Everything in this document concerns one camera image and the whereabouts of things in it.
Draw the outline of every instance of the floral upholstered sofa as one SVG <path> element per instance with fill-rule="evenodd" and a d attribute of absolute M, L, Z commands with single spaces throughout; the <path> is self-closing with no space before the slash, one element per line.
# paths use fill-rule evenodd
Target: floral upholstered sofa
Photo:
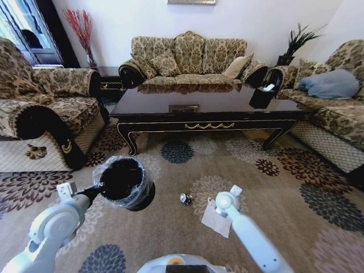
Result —
<path fill-rule="evenodd" d="M 236 57 L 245 55 L 246 47 L 243 39 L 204 39 L 192 31 L 175 38 L 138 36 L 131 41 L 133 58 L 120 66 L 119 74 L 124 88 L 142 84 L 139 91 L 146 93 L 213 92 L 215 89 L 228 92 L 231 87 L 240 90 L 242 83 L 260 86 L 268 66 L 257 60 L 239 78 L 221 74 Z M 154 69 L 146 69 L 147 62 L 166 52 L 174 57 L 177 67 L 173 69 L 178 70 L 177 75 L 161 76 Z M 161 65 L 171 63 L 162 60 Z"/>
<path fill-rule="evenodd" d="M 32 69 L 0 38 L 0 80 L 0 172 L 80 169 L 109 119 L 97 99 L 99 74 Z"/>
<path fill-rule="evenodd" d="M 304 62 L 305 67 L 275 67 L 267 74 L 278 82 L 279 95 L 314 111 L 309 120 L 299 122 L 292 133 L 352 176 L 364 174 L 364 40 L 340 46 L 325 64 Z M 302 77 L 335 69 L 345 69 L 359 80 L 359 92 L 348 100 L 325 100 L 297 89 Z"/>

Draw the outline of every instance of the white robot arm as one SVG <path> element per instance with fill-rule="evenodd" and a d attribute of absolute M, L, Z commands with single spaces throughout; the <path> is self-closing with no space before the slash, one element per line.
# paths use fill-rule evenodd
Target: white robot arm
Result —
<path fill-rule="evenodd" d="M 33 221 L 29 236 L 31 240 L 25 250 L 15 256 L 2 273 L 52 273 L 55 256 L 59 248 L 70 242 L 83 224 L 85 212 L 91 206 L 101 188 L 91 187 L 74 196 L 74 184 L 57 186 L 61 204 L 41 212 Z M 230 192 L 221 192 L 216 197 L 216 211 L 232 219 L 233 230 L 247 248 L 263 272 L 291 273 L 284 258 L 257 227 L 252 219 L 242 215 L 237 196 L 241 189 L 234 186 Z M 193 255 L 173 254 L 146 263 L 138 273 L 165 272 L 169 264 L 206 265 L 211 272 L 225 273 L 223 267 L 214 266 L 205 259 Z"/>
<path fill-rule="evenodd" d="M 237 186 L 230 192 L 220 192 L 216 197 L 215 210 L 223 217 L 231 218 L 233 230 L 263 272 L 292 273 L 292 268 L 256 223 L 238 211 L 237 197 L 240 193 L 241 189 Z"/>
<path fill-rule="evenodd" d="M 86 195 L 73 196 L 71 188 L 70 183 L 57 186 L 61 204 L 44 210 L 34 219 L 29 230 L 31 240 L 23 252 L 8 262 L 2 273 L 54 272 L 58 249 L 75 237 L 92 203 L 92 198 Z"/>

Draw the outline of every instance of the throw pillow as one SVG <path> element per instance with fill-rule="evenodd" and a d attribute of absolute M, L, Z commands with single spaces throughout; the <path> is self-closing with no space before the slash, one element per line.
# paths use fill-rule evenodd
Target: throw pillow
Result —
<path fill-rule="evenodd" d="M 181 74 L 172 52 L 163 53 L 149 60 L 149 63 L 164 77 L 173 77 Z"/>
<path fill-rule="evenodd" d="M 303 78 L 300 87 L 307 90 L 311 97 L 351 98 L 359 91 L 359 81 L 349 71 L 335 71 Z"/>
<path fill-rule="evenodd" d="M 222 74 L 229 78 L 237 78 L 250 65 L 253 56 L 254 54 L 237 57 Z"/>
<path fill-rule="evenodd" d="M 147 60 L 133 55 L 132 57 L 137 66 L 141 69 L 146 79 L 154 78 L 155 76 L 157 76 L 157 71 L 152 67 L 152 65 Z"/>
<path fill-rule="evenodd" d="M 307 61 L 300 59 L 300 66 L 297 72 L 295 90 L 300 89 L 300 80 L 311 75 L 322 74 L 331 71 L 331 66 L 328 64 L 320 64 L 316 61 Z"/>
<path fill-rule="evenodd" d="M 0 71 L 0 82 L 0 99 L 30 101 L 43 105 L 54 102 L 52 96 L 44 94 L 42 87 L 15 74 Z"/>

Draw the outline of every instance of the coffee table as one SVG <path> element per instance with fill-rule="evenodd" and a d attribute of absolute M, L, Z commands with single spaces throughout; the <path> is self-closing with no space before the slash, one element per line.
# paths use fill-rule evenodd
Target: coffee table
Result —
<path fill-rule="evenodd" d="M 134 156 L 137 144 L 131 133 L 136 132 L 275 129 L 263 144 L 268 150 L 310 113 L 293 101 L 274 98 L 265 109 L 257 109 L 252 106 L 255 89 L 225 89 L 221 93 L 215 89 L 187 94 L 173 89 L 164 93 L 129 89 L 110 116 L 119 119 L 117 129 L 129 145 L 129 155 Z"/>

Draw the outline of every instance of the side table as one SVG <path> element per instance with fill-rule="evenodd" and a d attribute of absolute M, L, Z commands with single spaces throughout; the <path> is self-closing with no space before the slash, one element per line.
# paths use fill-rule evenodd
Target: side table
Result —
<path fill-rule="evenodd" d="M 111 100 L 120 100 L 125 90 L 121 85 L 119 67 L 98 67 L 101 75 L 100 89 Z"/>

